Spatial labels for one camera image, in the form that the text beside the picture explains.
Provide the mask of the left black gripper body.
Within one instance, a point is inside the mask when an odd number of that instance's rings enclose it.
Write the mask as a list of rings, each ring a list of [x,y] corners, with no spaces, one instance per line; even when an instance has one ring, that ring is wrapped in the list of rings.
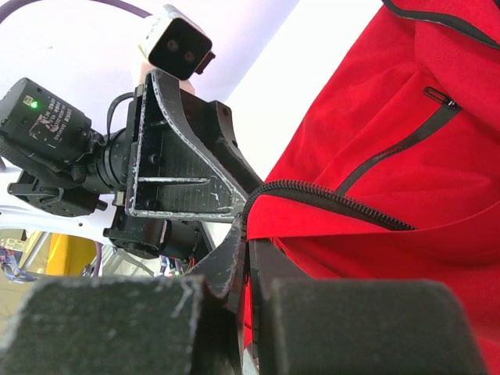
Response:
[[[116,107],[129,98],[132,102],[128,105],[125,127],[108,132],[104,145],[97,147],[87,163],[84,186],[99,195],[114,194],[112,204],[116,211],[103,235],[112,245],[143,259],[164,255],[175,260],[200,260],[211,251],[208,234],[201,223],[128,216],[124,200],[119,199],[127,189],[131,143],[141,112],[141,96],[132,92],[120,95],[110,105],[106,119],[109,127]]]

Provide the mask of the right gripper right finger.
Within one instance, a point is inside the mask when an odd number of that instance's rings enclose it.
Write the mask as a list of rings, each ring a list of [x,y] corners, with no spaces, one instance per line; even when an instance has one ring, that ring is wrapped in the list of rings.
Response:
[[[253,355],[263,374],[485,374],[458,300],[428,280],[316,280],[248,244]]]

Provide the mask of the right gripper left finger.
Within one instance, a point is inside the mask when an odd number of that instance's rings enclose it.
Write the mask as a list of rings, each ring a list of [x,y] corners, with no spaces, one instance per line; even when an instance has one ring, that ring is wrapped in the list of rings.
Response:
[[[37,282],[1,339],[4,374],[239,374],[245,237],[179,277]]]

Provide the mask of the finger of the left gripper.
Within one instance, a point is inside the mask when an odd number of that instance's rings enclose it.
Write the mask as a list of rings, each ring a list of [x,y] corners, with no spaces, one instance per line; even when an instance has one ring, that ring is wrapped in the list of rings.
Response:
[[[186,92],[160,70],[155,72],[155,98],[177,136],[233,193],[250,195],[262,183],[238,147],[228,106]]]
[[[173,131],[155,98],[155,72],[141,85],[127,178],[129,216],[229,223],[249,195],[238,195]]]

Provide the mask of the red zip jacket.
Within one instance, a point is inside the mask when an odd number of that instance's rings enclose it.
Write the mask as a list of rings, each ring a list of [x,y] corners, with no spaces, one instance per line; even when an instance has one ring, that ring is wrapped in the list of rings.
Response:
[[[446,284],[498,373],[498,2],[384,2],[267,179],[325,187],[410,230],[262,196],[249,239],[313,277]]]

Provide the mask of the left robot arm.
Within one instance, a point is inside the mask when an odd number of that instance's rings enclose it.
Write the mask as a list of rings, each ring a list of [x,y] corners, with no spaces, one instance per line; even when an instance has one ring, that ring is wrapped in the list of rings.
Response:
[[[68,218],[116,208],[102,234],[143,259],[210,251],[204,222],[229,223],[261,184],[234,136],[231,110],[181,89],[160,70],[129,102],[126,126],[102,135],[80,110],[23,78],[1,101],[1,155],[19,167],[8,192]]]

